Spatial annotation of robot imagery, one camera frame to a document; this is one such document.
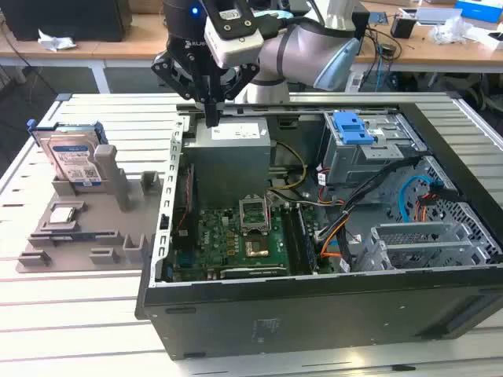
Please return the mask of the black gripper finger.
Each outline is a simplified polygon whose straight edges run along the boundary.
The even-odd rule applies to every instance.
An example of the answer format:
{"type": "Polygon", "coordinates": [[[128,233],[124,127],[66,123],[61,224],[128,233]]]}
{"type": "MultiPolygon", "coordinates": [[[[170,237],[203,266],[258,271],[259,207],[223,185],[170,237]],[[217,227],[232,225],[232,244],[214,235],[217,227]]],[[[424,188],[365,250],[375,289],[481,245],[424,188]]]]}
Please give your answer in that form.
{"type": "Polygon", "coordinates": [[[233,100],[259,73],[257,64],[217,68],[212,73],[212,126],[217,126],[225,100],[233,100]]]}
{"type": "Polygon", "coordinates": [[[162,53],[153,61],[152,70],[182,98],[198,103],[204,110],[206,126],[213,126],[209,85],[194,53],[183,53],[178,57],[162,53]]]}

